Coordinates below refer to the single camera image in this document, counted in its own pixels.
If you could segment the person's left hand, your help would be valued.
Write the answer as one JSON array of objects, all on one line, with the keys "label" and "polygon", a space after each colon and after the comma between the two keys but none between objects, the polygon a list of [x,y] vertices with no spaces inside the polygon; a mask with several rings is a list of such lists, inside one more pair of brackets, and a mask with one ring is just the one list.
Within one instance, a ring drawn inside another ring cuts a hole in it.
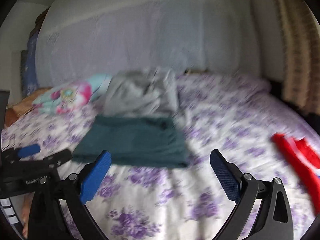
[{"label": "person's left hand", "polygon": [[23,205],[22,205],[22,222],[23,222],[23,237],[25,239],[28,238],[28,223],[29,223],[29,214],[31,210],[31,204],[33,200],[33,194],[27,194],[24,197]]}]

